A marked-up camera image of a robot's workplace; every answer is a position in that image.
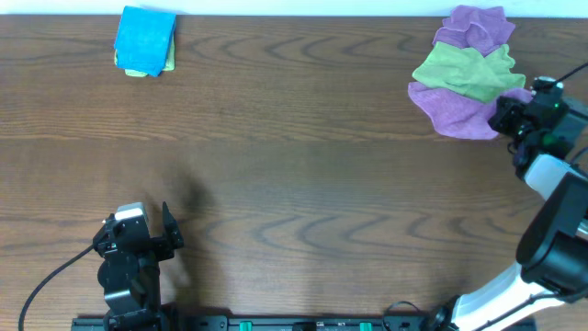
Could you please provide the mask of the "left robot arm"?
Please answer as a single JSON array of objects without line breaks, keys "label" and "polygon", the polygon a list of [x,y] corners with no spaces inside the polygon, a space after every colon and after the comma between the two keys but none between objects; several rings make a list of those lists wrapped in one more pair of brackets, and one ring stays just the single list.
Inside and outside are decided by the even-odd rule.
[{"label": "left robot arm", "polygon": [[103,258],[97,279],[108,306],[106,330],[180,328],[176,308],[162,304],[159,263],[174,258],[184,238],[166,204],[162,222],[164,233],[152,237],[144,206],[135,202],[109,215],[94,236],[93,248]]}]

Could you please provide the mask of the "purple microfiber cloth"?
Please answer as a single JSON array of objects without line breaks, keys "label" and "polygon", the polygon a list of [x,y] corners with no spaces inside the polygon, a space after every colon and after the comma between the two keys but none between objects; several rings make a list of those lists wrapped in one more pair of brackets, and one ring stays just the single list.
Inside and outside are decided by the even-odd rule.
[{"label": "purple microfiber cloth", "polygon": [[437,133],[463,140],[492,140],[499,135],[488,124],[497,111],[499,97],[512,97],[523,102],[532,99],[529,90],[512,88],[491,97],[489,101],[479,101],[446,88],[430,88],[419,82],[408,84],[408,96],[431,120]]}]

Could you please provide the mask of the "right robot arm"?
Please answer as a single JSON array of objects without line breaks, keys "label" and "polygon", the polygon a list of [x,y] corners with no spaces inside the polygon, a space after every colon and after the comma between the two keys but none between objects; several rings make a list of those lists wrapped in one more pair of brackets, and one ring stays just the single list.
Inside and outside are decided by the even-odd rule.
[{"label": "right robot arm", "polygon": [[424,330],[504,330],[540,310],[587,296],[587,175],[566,161],[587,126],[566,98],[500,97],[489,124],[513,140],[516,174],[545,201],[521,237],[514,264],[482,288],[439,307]]}]

